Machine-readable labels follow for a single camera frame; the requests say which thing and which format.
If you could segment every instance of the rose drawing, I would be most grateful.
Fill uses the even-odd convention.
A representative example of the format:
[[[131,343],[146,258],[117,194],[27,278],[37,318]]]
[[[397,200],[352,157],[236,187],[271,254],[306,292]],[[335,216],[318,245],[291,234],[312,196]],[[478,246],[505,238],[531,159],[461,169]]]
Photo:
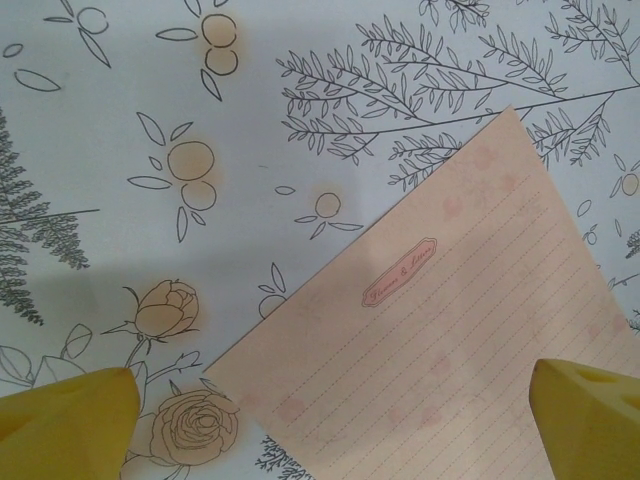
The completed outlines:
[[[138,441],[132,443],[131,450],[165,467],[202,465],[233,446],[238,411],[218,392],[179,393],[162,403],[157,414],[139,419]]]

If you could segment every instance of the rose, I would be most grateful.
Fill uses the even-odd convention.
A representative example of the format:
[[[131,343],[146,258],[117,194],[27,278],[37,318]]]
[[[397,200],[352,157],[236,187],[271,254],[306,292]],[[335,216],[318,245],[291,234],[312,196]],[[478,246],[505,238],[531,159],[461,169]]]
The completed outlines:
[[[238,411],[231,400],[210,390],[195,390],[166,400],[153,419],[152,461],[165,466],[192,466],[219,457],[236,441]]]
[[[148,337],[177,335],[198,315],[196,291],[186,283],[165,280],[149,291],[138,305],[136,329]]]

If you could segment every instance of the stationery paper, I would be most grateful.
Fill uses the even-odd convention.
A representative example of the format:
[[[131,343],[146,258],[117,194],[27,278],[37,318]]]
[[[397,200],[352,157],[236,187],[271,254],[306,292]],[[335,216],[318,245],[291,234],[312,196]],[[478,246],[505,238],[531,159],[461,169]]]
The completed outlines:
[[[634,374],[631,337],[507,110],[207,376],[316,480],[553,478],[536,359]]]

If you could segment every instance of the yellow object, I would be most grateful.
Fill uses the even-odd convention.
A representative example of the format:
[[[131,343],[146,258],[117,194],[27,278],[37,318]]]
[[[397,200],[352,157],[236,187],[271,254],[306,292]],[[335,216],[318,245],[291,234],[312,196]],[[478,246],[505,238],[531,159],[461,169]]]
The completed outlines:
[[[640,380],[538,360],[529,402],[557,480],[640,478]]]
[[[139,402],[125,368],[0,398],[0,479],[116,480]]]

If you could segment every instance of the label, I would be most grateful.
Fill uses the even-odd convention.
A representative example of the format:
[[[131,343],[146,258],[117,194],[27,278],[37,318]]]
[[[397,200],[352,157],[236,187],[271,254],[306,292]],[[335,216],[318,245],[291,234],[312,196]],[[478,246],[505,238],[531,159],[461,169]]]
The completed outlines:
[[[362,297],[363,307],[377,307],[411,280],[436,253],[437,241],[425,238],[373,282]]]

